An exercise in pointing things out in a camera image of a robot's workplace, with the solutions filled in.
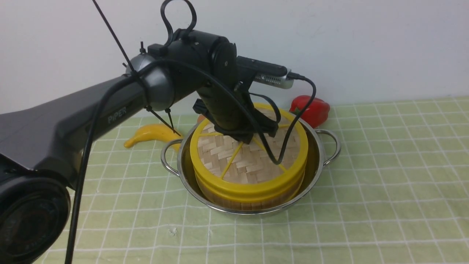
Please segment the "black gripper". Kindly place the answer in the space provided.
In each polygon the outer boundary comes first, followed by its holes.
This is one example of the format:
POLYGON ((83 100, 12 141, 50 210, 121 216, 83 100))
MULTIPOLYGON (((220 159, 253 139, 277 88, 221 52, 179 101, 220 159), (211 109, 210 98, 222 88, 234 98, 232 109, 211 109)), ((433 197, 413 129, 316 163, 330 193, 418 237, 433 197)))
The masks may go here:
MULTIPOLYGON (((193 110, 208 119, 214 125, 216 132, 246 144, 251 142, 255 134, 258 134, 241 108, 221 88, 201 88, 197 90, 197 93, 200 98, 194 103, 193 110)), ((276 120, 270 119, 254 107, 251 95, 248 89, 244 88, 234 91, 235 98, 240 100, 253 116, 261 132, 274 137, 278 130, 280 111, 275 106, 276 120)))

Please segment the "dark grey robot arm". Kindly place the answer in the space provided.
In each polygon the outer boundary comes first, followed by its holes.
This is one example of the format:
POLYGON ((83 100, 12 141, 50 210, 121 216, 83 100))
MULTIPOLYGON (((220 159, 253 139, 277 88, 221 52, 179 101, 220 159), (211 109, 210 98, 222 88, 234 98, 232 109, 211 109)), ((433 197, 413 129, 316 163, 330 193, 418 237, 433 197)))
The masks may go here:
POLYGON ((60 236, 68 189, 80 200, 92 142, 140 110, 169 109, 197 92, 193 109, 241 142, 277 125, 254 109, 253 81, 283 87, 288 69, 237 55, 226 37, 170 34, 130 61, 124 75, 56 100, 1 115, 1 263, 30 264, 60 236))

